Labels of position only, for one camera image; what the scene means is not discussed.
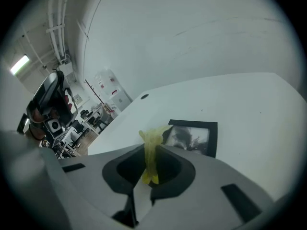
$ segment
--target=ceiling pipe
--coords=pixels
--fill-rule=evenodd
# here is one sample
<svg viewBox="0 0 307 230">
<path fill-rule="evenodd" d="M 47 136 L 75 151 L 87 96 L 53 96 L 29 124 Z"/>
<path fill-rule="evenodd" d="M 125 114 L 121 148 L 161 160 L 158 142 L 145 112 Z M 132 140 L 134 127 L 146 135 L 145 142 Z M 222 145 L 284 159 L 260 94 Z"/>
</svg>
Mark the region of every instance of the ceiling pipe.
<svg viewBox="0 0 307 230">
<path fill-rule="evenodd" d="M 62 25 L 64 25 L 64 21 L 65 21 L 66 5 L 67 5 L 67 0 L 64 0 Z M 64 27 L 62 27 L 62 42 L 63 42 L 63 49 L 65 52 Z"/>
<path fill-rule="evenodd" d="M 61 25 L 61 16 L 62 16 L 62 3 L 63 0 L 58 0 L 58 25 Z M 62 58 L 65 57 L 64 48 L 63 48 L 63 41 L 62 41 L 62 29 L 58 28 L 58 37 L 59 37 L 59 48 Z"/>
<path fill-rule="evenodd" d="M 49 28 L 53 28 L 53 18 L 52 18 L 52 9 L 53 9 L 53 0 L 48 0 L 48 21 L 49 21 Z M 61 62 L 61 57 L 59 56 L 59 50 L 56 42 L 56 37 L 54 35 L 54 31 L 50 31 L 52 45 L 55 51 L 55 55 L 59 62 Z"/>
<path fill-rule="evenodd" d="M 28 41 L 30 47 L 32 48 L 33 53 L 36 55 L 36 57 L 37 57 L 37 59 L 39 60 L 39 62 L 40 62 L 42 65 L 44 65 L 44 63 L 42 62 L 41 58 L 38 56 L 37 52 L 35 51 L 33 45 L 31 44 L 31 41 L 30 41 L 30 39 L 29 39 L 29 37 L 28 37 L 27 31 L 25 30 L 23 23 L 21 23 L 21 27 L 22 27 L 22 29 L 23 29 L 23 31 L 24 31 L 24 36 L 25 36 L 26 40 Z"/>
</svg>

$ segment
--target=ceiling light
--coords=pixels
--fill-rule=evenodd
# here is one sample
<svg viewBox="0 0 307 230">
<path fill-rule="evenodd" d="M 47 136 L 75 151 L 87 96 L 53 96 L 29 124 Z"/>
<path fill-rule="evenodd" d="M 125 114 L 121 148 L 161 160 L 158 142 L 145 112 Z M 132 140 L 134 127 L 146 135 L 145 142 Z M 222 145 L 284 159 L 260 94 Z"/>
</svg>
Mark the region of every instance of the ceiling light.
<svg viewBox="0 0 307 230">
<path fill-rule="evenodd" d="M 12 67 L 11 73 L 12 73 L 13 75 L 15 75 L 16 72 L 18 72 L 19 69 L 20 69 L 21 67 L 23 67 L 23 66 L 25 65 L 25 63 L 27 63 L 28 61 L 29 61 L 28 56 L 24 55 L 24 56 L 23 56 L 23 57 Z"/>
</svg>

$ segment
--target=white table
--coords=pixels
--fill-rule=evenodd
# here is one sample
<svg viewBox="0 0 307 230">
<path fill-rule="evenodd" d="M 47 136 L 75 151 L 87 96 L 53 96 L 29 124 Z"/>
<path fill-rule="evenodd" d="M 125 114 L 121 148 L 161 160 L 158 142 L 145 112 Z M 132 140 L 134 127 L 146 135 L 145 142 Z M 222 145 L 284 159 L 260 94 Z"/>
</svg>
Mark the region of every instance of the white table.
<svg viewBox="0 0 307 230">
<path fill-rule="evenodd" d="M 89 123 L 88 123 L 88 121 L 90 120 L 90 118 L 91 117 L 93 117 L 99 110 L 101 110 L 101 114 L 100 114 L 100 116 L 99 117 L 101 117 L 102 116 L 102 114 L 103 114 L 103 110 L 102 110 L 102 104 L 99 104 L 94 110 L 92 110 L 91 112 L 93 112 L 91 115 L 89 115 L 86 119 L 84 119 L 83 121 L 82 121 L 82 123 L 86 126 L 86 127 L 88 127 L 91 131 L 93 131 L 93 132 L 95 132 L 95 134 L 97 134 L 98 136 L 99 136 L 99 133 L 96 131 L 96 129 L 93 127 L 93 126 L 91 126 Z"/>
<path fill-rule="evenodd" d="M 149 94 L 146 99 L 141 96 Z M 139 130 L 170 119 L 218 122 L 216 158 L 273 199 L 287 193 L 305 157 L 307 105 L 273 73 L 243 73 L 180 82 L 145 91 L 89 146 L 88 154 L 142 143 Z"/>
</svg>

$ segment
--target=wooden floor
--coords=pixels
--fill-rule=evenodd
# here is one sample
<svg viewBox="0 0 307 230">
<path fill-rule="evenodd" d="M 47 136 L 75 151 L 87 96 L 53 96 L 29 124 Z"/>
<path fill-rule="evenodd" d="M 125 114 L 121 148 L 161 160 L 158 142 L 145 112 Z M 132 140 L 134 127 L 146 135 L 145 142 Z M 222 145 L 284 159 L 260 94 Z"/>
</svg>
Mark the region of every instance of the wooden floor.
<svg viewBox="0 0 307 230">
<path fill-rule="evenodd" d="M 80 144 L 80 147 L 77 148 L 77 152 L 83 155 L 88 155 L 87 149 L 90 146 L 90 144 L 97 138 L 98 135 L 96 135 L 93 131 L 89 130 L 87 134 L 82 137 L 78 144 Z"/>
</svg>

